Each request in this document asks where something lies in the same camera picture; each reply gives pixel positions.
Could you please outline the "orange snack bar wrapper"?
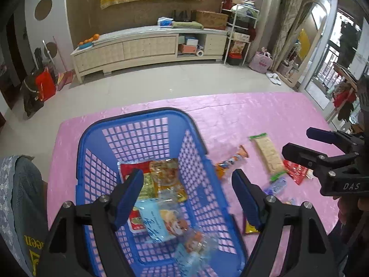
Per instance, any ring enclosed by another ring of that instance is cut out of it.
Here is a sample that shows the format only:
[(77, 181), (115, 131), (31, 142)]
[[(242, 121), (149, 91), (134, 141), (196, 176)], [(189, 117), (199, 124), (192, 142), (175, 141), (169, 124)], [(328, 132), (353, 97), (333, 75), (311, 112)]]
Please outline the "orange snack bar wrapper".
[(243, 145), (239, 145), (238, 151), (233, 156), (214, 165), (218, 179), (222, 180), (232, 166), (240, 161), (246, 160), (246, 158), (249, 158), (248, 152)]

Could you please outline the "cream tv cabinet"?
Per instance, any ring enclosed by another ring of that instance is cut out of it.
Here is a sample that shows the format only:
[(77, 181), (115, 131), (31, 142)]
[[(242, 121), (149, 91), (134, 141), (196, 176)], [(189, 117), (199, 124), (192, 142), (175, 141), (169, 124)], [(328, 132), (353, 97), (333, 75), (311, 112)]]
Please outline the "cream tv cabinet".
[(221, 61), (228, 33), (217, 29), (144, 26), (103, 34), (71, 53), (80, 83), (94, 72), (110, 72), (179, 61)]

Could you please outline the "silver standing air conditioner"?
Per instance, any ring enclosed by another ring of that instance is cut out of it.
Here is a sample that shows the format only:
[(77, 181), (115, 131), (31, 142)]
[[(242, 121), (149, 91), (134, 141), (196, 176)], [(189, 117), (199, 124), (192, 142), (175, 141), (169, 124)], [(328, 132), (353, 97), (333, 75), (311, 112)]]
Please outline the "silver standing air conditioner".
[(281, 0), (255, 0), (255, 6), (259, 10), (256, 38), (252, 46), (255, 51), (267, 48), (271, 52), (269, 45), (277, 23), (280, 5)]

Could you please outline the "pink tote bag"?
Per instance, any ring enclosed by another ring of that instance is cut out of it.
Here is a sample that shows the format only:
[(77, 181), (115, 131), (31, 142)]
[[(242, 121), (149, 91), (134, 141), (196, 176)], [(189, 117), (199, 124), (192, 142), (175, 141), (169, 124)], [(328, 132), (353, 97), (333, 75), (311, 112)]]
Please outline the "pink tote bag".
[(249, 63), (249, 68), (253, 71), (265, 74), (271, 65), (273, 64), (273, 58), (271, 54), (262, 47), (261, 51), (257, 51)]

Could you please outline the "arched standing mirror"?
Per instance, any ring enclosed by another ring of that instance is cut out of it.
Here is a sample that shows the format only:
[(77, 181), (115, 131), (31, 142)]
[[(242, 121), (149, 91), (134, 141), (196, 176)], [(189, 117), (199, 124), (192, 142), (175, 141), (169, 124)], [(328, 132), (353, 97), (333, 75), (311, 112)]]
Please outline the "arched standing mirror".
[(277, 44), (272, 71), (289, 87), (295, 87), (321, 38), (328, 14), (318, 0), (303, 0), (290, 29)]

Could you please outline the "broom and dustpan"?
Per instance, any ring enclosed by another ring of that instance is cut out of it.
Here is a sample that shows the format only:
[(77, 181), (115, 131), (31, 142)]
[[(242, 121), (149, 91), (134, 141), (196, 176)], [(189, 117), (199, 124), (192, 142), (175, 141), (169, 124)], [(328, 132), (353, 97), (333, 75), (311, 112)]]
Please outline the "broom and dustpan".
[(45, 57), (49, 61), (49, 66), (53, 68), (56, 91), (61, 91), (65, 86), (72, 83), (75, 72), (73, 69), (67, 68), (55, 37), (49, 42), (42, 40), (42, 44)]

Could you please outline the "white slippers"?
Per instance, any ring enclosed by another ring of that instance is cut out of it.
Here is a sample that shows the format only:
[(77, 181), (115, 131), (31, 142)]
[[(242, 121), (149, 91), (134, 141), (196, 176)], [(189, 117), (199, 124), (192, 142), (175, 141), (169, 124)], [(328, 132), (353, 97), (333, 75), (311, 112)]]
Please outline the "white slippers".
[(266, 76), (273, 84), (281, 86), (281, 79), (276, 73), (267, 72)]

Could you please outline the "small red snack pouch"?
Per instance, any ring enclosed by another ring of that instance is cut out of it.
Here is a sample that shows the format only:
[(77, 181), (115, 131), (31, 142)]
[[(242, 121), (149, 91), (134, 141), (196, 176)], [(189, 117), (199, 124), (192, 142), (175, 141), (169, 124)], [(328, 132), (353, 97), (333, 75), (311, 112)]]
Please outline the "small red snack pouch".
[(283, 160), (286, 173), (294, 180), (297, 185), (300, 185), (305, 177), (307, 177), (309, 169), (294, 162)]

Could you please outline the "blue gum pack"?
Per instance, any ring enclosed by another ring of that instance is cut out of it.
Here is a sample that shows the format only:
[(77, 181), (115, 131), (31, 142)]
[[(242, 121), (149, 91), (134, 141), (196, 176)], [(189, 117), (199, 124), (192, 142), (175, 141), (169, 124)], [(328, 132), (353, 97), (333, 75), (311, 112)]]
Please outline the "blue gum pack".
[(270, 183), (266, 188), (264, 188), (264, 192), (270, 196), (277, 196), (283, 192), (283, 190), (287, 187), (287, 181), (285, 177), (279, 178), (276, 181)]

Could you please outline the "blue plastic basket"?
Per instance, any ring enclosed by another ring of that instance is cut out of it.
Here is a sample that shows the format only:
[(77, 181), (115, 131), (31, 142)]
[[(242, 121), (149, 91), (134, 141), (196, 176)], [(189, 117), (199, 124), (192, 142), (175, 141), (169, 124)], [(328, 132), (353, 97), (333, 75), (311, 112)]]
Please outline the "blue plastic basket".
[(190, 226), (218, 235), (218, 249), (199, 276), (240, 276), (247, 254), (207, 149), (193, 119), (159, 108), (93, 123), (77, 149), (76, 202), (89, 204), (125, 182), (133, 168), (144, 173), (140, 198), (153, 198), (151, 160), (177, 158), (188, 199), (179, 203)]

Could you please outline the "pink quilted tablecloth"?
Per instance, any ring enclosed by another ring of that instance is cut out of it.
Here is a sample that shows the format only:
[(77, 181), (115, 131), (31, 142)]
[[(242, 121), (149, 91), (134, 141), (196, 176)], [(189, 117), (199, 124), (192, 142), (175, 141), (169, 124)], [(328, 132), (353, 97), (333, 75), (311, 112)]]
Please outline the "pink quilted tablecloth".
[(327, 156), (340, 150), (307, 137), (308, 128), (328, 129), (300, 93), (194, 96), (113, 108), (61, 124), (48, 182), (48, 221), (62, 204), (92, 203), (121, 183), (118, 163), (175, 158), (188, 195), (179, 205), (187, 222), (218, 239), (199, 276), (240, 276), (257, 235), (243, 234), (243, 210), (231, 178), (214, 167), (244, 146), (236, 163), (251, 183), (266, 188), (270, 173), (253, 136), (266, 134), (277, 151), (287, 143)]

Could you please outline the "green folded cloth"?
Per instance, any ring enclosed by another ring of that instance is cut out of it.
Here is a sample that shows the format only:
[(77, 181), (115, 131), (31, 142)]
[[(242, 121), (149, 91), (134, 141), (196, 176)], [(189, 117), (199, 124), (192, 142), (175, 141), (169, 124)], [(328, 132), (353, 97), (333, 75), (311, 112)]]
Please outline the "green folded cloth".
[(173, 28), (204, 29), (204, 26), (196, 21), (173, 21)]

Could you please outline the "black bag on floor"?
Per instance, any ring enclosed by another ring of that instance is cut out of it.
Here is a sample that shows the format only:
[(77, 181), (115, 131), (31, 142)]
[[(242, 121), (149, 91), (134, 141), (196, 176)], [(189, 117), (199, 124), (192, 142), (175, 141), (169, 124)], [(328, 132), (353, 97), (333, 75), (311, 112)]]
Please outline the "black bag on floor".
[(36, 85), (36, 77), (37, 75), (35, 73), (30, 74), (29, 76), (25, 77), (21, 86), (24, 111), (27, 117), (32, 116), (44, 106), (44, 102), (39, 97), (39, 89)]

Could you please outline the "cardboard box on cabinet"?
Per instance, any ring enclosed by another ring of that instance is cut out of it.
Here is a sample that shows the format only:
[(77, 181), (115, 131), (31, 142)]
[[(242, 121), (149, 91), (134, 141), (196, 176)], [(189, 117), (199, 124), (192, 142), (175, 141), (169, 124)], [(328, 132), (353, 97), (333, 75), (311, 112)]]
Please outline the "cardboard box on cabinet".
[(206, 29), (225, 30), (228, 15), (211, 11), (196, 11), (195, 21), (202, 24)]

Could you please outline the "clear bag of candies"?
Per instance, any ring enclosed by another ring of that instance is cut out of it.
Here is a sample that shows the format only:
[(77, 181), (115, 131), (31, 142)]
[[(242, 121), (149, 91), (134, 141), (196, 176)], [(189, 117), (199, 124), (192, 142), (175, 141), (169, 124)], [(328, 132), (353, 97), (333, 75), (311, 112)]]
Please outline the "clear bag of candies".
[(218, 235), (190, 228), (184, 233), (175, 251), (181, 276), (197, 276), (209, 264), (218, 249)]

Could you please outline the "tissue box on cabinet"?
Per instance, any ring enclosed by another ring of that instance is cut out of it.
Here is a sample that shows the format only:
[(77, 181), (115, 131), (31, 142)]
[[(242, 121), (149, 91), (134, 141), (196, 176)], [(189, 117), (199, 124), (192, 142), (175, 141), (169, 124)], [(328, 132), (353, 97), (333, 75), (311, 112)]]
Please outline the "tissue box on cabinet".
[(172, 28), (173, 27), (173, 18), (160, 17), (157, 20), (157, 26), (160, 28)]

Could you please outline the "light blue pastry pack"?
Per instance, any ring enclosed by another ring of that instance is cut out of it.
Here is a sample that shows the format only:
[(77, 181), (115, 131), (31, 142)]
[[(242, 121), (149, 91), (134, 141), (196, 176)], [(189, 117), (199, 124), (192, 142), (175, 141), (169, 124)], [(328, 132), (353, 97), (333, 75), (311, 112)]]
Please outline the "light blue pastry pack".
[(141, 199), (136, 201), (135, 207), (140, 212), (151, 243), (164, 243), (181, 237), (189, 229), (179, 203), (174, 199)]

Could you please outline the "green-edged cracker pack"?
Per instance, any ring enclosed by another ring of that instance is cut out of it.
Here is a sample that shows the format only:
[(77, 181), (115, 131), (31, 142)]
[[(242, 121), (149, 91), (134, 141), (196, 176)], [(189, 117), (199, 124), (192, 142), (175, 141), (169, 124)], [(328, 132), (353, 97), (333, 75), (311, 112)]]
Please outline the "green-edged cracker pack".
[(270, 182), (275, 182), (286, 173), (285, 165), (281, 159), (280, 153), (275, 148), (272, 140), (267, 133), (257, 134), (250, 137), (258, 148), (260, 156), (270, 173)]

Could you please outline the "orange yellow snack bag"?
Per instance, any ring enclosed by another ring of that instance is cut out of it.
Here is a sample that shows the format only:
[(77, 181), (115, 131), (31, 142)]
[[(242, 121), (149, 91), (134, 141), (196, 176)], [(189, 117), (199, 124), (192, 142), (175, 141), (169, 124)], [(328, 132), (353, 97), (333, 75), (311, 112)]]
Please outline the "orange yellow snack bag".
[(176, 194), (179, 203), (185, 202), (188, 195), (179, 179), (179, 164), (177, 158), (151, 161), (149, 171), (154, 184), (155, 197), (162, 194)]

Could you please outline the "purple yellow snack packet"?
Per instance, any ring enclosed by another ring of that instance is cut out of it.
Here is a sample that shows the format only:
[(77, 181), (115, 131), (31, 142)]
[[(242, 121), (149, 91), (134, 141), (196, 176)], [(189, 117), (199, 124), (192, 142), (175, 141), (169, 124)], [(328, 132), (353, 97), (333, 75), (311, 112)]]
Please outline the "purple yellow snack packet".
[(243, 234), (249, 235), (253, 233), (259, 233), (259, 231), (252, 224), (249, 223), (246, 214), (243, 213)]

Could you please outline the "oranges on blue plate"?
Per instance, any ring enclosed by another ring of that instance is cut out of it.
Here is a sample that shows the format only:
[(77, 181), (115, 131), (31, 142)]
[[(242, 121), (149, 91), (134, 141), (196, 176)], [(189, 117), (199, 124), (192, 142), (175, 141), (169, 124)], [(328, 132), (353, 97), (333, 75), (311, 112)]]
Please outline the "oranges on blue plate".
[(93, 45), (93, 43), (94, 43), (95, 41), (97, 41), (99, 38), (100, 38), (100, 35), (99, 35), (99, 34), (94, 34), (91, 38), (86, 39), (86, 40), (84, 40), (84, 41), (80, 42), (80, 43), (77, 45), (77, 47), (78, 47), (78, 49), (86, 49), (86, 48), (88, 48), (88, 47), (92, 46), (92, 45)]

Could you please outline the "patterned curtain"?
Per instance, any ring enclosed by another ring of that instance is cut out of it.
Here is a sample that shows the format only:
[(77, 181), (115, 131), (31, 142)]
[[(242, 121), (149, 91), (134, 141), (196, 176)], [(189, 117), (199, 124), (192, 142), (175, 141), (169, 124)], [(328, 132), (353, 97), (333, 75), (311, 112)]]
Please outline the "patterned curtain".
[(303, 0), (281, 0), (280, 18), (277, 24), (277, 38), (272, 50), (274, 62), (271, 68), (273, 71), (278, 67), (277, 62), (281, 58), (282, 49), (297, 17), (302, 1)]

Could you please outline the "red bag on floor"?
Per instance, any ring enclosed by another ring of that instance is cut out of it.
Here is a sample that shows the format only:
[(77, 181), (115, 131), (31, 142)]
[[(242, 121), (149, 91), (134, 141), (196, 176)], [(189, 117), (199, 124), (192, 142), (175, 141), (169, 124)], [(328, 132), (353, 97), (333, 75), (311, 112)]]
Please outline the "red bag on floor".
[(55, 95), (56, 86), (48, 68), (44, 68), (44, 71), (36, 77), (35, 83), (42, 102), (49, 100)]

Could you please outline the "white metal shelf rack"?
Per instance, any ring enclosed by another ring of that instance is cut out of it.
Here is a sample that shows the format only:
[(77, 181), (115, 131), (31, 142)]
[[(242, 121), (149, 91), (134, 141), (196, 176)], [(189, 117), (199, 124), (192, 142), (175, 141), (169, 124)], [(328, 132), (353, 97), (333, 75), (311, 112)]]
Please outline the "white metal shelf rack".
[(256, 26), (259, 20), (259, 9), (255, 0), (222, 0), (220, 13), (227, 15), (226, 50), (224, 64), (243, 66), (256, 38)]

